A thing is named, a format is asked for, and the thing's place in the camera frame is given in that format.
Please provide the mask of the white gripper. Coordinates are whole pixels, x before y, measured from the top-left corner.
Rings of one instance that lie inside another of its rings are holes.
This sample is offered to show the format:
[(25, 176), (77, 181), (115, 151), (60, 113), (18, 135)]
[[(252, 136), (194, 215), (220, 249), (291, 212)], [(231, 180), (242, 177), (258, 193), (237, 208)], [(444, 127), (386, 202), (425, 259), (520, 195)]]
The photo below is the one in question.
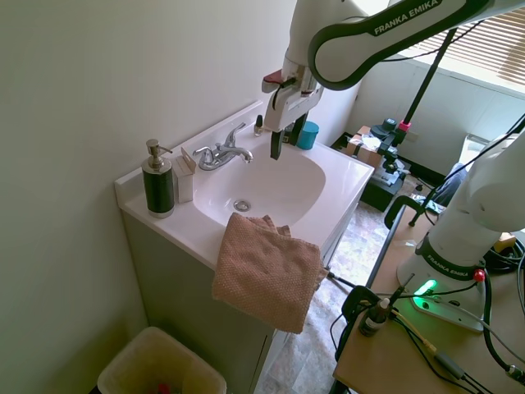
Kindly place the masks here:
[(307, 121), (308, 112), (317, 106), (321, 97), (322, 87), (320, 85), (308, 96), (303, 96), (302, 91), (295, 85), (281, 89), (279, 92), (276, 91), (272, 95), (263, 117), (263, 128), (266, 131), (272, 131), (270, 154), (272, 159), (278, 160), (281, 156), (283, 129), (294, 121), (291, 144), (297, 145)]

